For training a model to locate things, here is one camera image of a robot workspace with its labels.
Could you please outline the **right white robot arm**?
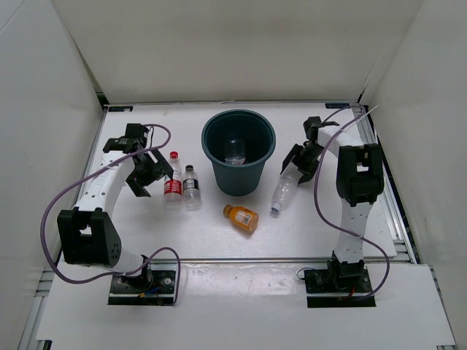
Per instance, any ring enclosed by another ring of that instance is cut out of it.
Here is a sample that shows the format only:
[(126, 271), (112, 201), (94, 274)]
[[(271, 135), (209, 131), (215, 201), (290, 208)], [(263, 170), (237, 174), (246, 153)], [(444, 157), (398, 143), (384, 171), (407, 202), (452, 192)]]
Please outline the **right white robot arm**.
[(382, 149), (354, 139), (337, 122), (319, 117), (309, 117), (304, 131), (306, 141), (289, 151), (281, 176), (293, 187), (317, 182), (324, 155), (336, 156), (336, 190), (342, 204), (341, 222), (336, 226), (339, 238), (327, 268), (316, 272), (314, 283), (343, 292), (363, 279), (368, 215), (384, 189)]

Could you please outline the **clear unlabeled plastic bottle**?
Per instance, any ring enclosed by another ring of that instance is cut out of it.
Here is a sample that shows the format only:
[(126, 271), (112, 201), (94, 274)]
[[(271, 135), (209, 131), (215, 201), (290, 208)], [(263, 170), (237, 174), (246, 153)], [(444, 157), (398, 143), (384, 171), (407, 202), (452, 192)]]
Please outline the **clear unlabeled plastic bottle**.
[(271, 213), (274, 216), (279, 216), (288, 208), (295, 197), (300, 178), (300, 171), (292, 163), (280, 175), (271, 199)]

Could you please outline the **red label water bottle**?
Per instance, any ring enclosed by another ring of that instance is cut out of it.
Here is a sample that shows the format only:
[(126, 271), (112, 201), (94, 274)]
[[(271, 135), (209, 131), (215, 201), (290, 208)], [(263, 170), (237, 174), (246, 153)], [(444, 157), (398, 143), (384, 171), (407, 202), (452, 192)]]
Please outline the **red label water bottle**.
[(164, 206), (169, 210), (178, 210), (182, 205), (182, 167), (178, 152), (170, 152), (169, 163), (173, 173), (172, 178), (165, 176), (163, 189)]

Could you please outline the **blue label clear bottle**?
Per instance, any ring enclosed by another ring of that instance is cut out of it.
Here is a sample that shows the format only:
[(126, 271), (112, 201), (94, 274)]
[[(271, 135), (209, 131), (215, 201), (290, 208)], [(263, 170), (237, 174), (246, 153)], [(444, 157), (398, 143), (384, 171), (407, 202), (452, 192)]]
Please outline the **blue label clear bottle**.
[(227, 164), (239, 166), (246, 160), (243, 139), (229, 139), (224, 146), (224, 158)]

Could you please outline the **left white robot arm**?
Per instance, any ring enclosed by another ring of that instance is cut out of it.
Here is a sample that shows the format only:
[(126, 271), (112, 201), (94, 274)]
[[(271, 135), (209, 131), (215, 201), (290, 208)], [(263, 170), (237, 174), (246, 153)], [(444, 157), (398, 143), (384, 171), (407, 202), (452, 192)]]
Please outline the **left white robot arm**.
[(152, 286), (153, 274), (145, 269), (147, 257), (123, 248), (112, 213), (124, 186), (138, 198), (147, 197), (147, 186), (173, 176), (159, 148), (147, 146), (149, 132), (147, 125), (129, 123), (123, 136), (110, 138), (99, 169), (84, 180), (84, 194), (57, 218), (66, 263), (123, 274), (137, 292)]

